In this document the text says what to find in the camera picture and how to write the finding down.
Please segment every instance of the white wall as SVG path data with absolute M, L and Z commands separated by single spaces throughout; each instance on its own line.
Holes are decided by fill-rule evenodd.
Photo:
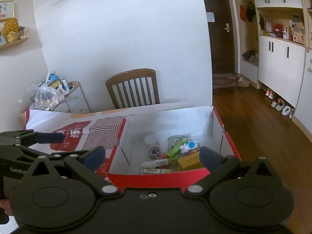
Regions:
M 161 103 L 212 104 L 203 0 L 34 0 L 48 68 L 82 85 L 92 111 L 114 109 L 105 81 L 153 68 Z
M 229 0 L 233 24 L 234 35 L 234 54 L 235 54 L 235 72 L 241 72 L 241 39 L 239 34 L 238 13 L 235 6 L 235 0 Z
M 48 72 L 35 24 L 32 0 L 14 0 L 15 17 L 28 30 L 30 39 L 0 51 L 0 131 L 22 128 L 18 116 L 26 108 L 19 104 L 25 89 Z

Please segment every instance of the doormat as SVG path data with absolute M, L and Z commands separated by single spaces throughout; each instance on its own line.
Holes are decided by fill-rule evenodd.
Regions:
M 237 86 L 238 78 L 233 74 L 213 75 L 213 89 Z

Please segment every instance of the drawer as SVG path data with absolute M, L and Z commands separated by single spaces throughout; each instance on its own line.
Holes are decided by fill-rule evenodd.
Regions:
M 66 97 L 66 102 L 70 110 L 74 110 L 74 108 L 80 103 L 82 99 L 83 95 L 80 87 L 77 87 L 68 97 Z
M 81 102 L 71 111 L 76 114 L 90 113 L 86 101 L 83 99 Z
M 59 112 L 59 113 L 70 113 L 70 109 L 68 108 L 66 102 L 60 103 L 54 110 L 54 112 Z

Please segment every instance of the picture frame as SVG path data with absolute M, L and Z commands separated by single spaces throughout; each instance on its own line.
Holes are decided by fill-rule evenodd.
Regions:
M 2 36 L 0 31 L 0 46 L 6 44 L 5 38 Z
M 14 17 L 14 1 L 0 1 L 0 22 Z

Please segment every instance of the framed calligraphy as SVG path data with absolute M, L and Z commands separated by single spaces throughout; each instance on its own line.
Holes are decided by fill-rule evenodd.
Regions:
M 0 1 L 0 22 L 14 17 L 14 2 Z

